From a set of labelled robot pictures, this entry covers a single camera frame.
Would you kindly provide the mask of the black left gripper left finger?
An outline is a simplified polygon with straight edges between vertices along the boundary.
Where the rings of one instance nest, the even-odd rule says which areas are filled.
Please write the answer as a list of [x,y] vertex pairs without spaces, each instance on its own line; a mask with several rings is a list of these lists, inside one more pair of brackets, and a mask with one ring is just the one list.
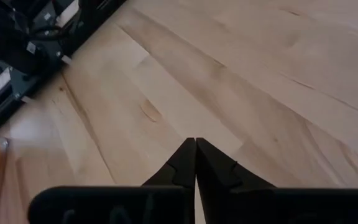
[[142,186],[185,189],[185,223],[195,224],[196,139],[186,138],[169,160]]

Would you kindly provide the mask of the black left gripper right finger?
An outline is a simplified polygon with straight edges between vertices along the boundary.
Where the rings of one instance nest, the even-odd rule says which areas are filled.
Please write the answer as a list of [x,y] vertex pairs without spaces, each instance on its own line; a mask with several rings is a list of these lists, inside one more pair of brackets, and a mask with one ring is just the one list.
[[268,223],[268,194],[275,186],[220,151],[196,140],[196,178],[206,223]]

